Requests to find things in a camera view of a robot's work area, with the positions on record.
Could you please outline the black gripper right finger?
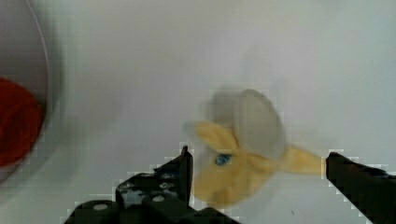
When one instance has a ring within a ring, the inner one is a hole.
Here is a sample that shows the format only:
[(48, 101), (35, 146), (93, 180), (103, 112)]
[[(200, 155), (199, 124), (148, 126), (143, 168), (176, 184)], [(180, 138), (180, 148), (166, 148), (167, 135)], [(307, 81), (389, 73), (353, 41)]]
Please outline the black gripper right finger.
[(373, 224), (395, 224), (395, 176), (332, 152), (326, 178)]

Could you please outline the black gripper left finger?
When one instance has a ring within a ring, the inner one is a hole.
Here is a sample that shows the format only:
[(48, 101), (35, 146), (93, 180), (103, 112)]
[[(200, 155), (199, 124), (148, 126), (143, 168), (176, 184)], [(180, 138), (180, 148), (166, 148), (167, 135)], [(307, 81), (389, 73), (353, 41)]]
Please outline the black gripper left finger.
[(240, 224), (220, 211), (189, 206), (193, 157), (188, 147), (151, 173), (120, 183), (115, 199), (79, 204), (64, 224)]

